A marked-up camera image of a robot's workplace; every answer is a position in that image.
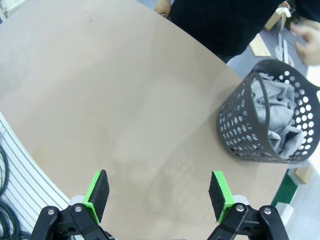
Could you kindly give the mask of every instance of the person's hand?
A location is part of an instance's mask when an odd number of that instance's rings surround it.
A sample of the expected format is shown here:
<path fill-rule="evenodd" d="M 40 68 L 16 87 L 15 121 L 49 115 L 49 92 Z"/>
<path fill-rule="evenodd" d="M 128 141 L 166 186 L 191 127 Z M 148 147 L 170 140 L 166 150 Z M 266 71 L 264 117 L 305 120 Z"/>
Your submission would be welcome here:
<path fill-rule="evenodd" d="M 291 24 L 291 31 L 302 36 L 306 41 L 303 46 L 296 43 L 296 52 L 306 65 L 320 65 L 320 31 L 310 26 Z"/>
<path fill-rule="evenodd" d="M 156 11 L 160 15 L 163 15 L 167 19 L 171 11 L 170 0 L 158 0 L 154 11 Z"/>

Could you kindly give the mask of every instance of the crumpled clothing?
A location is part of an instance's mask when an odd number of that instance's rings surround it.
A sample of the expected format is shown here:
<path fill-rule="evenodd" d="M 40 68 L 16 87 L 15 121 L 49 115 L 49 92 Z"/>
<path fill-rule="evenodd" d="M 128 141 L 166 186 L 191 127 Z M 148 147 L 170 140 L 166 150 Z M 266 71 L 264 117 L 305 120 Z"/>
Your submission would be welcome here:
<path fill-rule="evenodd" d="M 272 81 L 267 74 L 260 75 L 270 107 L 269 142 L 273 149 L 286 159 L 298 150 L 304 139 L 302 130 L 292 126 L 295 88 L 290 84 Z M 266 106 L 259 81 L 252 83 L 251 90 L 258 120 L 264 123 Z"/>

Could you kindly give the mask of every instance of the laundry basket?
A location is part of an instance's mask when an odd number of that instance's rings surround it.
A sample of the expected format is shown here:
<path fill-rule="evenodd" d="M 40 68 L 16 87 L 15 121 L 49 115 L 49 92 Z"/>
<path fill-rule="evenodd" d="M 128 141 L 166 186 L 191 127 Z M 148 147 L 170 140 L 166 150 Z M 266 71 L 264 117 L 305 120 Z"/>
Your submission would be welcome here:
<path fill-rule="evenodd" d="M 270 107 L 259 73 L 272 76 L 272 81 L 294 86 L 292 126 L 303 130 L 304 140 L 299 149 L 287 159 L 280 157 L 269 142 Z M 252 98 L 253 81 L 259 81 L 262 89 L 266 115 L 264 123 L 258 120 Z M 217 133 L 222 145 L 231 155 L 246 161 L 287 164 L 303 162 L 315 151 L 320 140 L 319 90 L 319 87 L 282 61 L 266 59 L 258 62 L 224 101 L 217 115 Z"/>

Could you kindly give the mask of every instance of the screw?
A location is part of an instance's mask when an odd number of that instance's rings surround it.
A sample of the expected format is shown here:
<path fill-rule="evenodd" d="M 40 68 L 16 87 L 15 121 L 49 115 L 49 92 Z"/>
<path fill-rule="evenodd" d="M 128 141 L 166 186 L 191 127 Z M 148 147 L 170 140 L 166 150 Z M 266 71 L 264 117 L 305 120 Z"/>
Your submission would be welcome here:
<path fill-rule="evenodd" d="M 238 212 L 243 212 L 244 210 L 245 210 L 245 208 L 244 208 L 244 206 L 242 206 L 242 205 L 237 205 L 236 206 L 236 210 L 238 211 Z"/>
<path fill-rule="evenodd" d="M 264 209 L 264 213 L 265 214 L 271 214 L 271 209 L 270 208 L 268 208 L 268 207 L 266 207 L 265 209 Z"/>
<path fill-rule="evenodd" d="M 76 206 L 75 208 L 74 208 L 74 210 L 78 213 L 78 212 L 81 212 L 81 210 L 82 210 L 82 207 L 80 207 L 80 206 Z"/>
<path fill-rule="evenodd" d="M 53 209 L 49 209 L 49 210 L 48 210 L 48 214 L 49 214 L 49 215 L 52 215 L 52 214 L 54 214 L 54 213 L 55 213 L 55 210 L 53 210 Z"/>

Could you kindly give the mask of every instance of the table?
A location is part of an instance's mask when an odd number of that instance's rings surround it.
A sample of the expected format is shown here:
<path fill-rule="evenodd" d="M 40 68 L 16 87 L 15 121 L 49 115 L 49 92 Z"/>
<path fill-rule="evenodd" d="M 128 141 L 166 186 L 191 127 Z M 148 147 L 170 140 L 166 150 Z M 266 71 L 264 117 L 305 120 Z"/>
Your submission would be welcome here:
<path fill-rule="evenodd" d="M 252 207 L 270 204 L 287 166 L 234 159 L 217 138 L 240 78 L 155 12 L 33 0 L 0 34 L 0 111 L 68 197 L 107 170 L 102 227 L 118 239 L 207 239 L 213 170 Z"/>

